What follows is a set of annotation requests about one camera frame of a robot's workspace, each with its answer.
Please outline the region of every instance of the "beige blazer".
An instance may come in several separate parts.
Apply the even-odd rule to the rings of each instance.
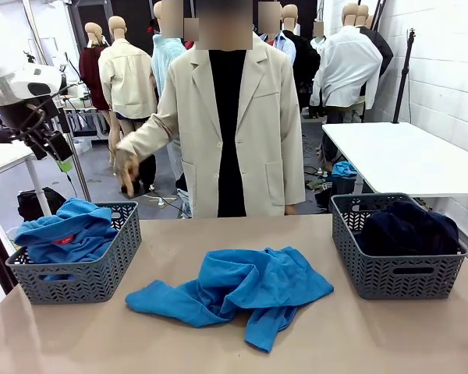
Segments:
[[[170,65],[158,113],[118,145],[144,159],[179,133],[195,218],[218,212],[222,136],[214,91],[208,51],[187,51]],[[293,69],[288,56],[256,34],[244,62],[236,150],[248,216],[283,215],[285,205],[304,201]]]
[[[126,39],[116,39],[99,58],[102,92],[113,111],[131,119],[156,113],[151,57]]]

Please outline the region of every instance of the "crumpled blue shirt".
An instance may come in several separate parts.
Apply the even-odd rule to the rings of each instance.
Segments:
[[[194,327],[226,323],[250,310],[245,341],[269,353],[301,305],[333,292],[296,249],[225,249],[207,253],[196,280],[174,288],[155,280],[126,296],[135,312],[178,319]]]
[[[27,221],[15,243],[27,247],[34,263],[79,263],[101,258],[118,233],[112,211],[81,199],[69,199],[55,216]]]

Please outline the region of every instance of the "white table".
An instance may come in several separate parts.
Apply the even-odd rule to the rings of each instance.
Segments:
[[[45,216],[50,216],[51,211],[44,190],[41,188],[37,171],[34,168],[33,157],[33,151],[24,143],[0,144],[0,173],[25,162],[33,182],[34,191],[38,196],[41,211]]]
[[[342,123],[323,130],[357,169],[354,193],[363,181],[378,193],[413,197],[468,195],[468,152],[409,123]],[[443,211],[447,199],[437,199]]]

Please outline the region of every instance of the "black bag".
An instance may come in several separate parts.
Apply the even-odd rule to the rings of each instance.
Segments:
[[[66,202],[66,199],[49,187],[45,187],[43,190],[45,192],[45,197],[47,198],[50,211],[52,214],[56,214],[62,204]],[[17,202],[19,203],[17,211],[25,221],[35,221],[38,218],[43,217],[44,214],[41,211],[40,202],[38,201],[37,194],[34,189],[31,191],[21,192],[17,196]]]

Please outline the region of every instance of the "beige tabletop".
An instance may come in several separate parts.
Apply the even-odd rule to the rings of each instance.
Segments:
[[[447,300],[367,302],[332,242],[329,216],[142,221],[143,243],[113,298],[31,306],[20,288],[0,305],[0,373],[468,374],[468,261]],[[212,249],[307,257],[335,292],[296,314],[266,355],[243,341],[246,317],[194,329],[131,312],[125,296],[154,279],[197,276]]]

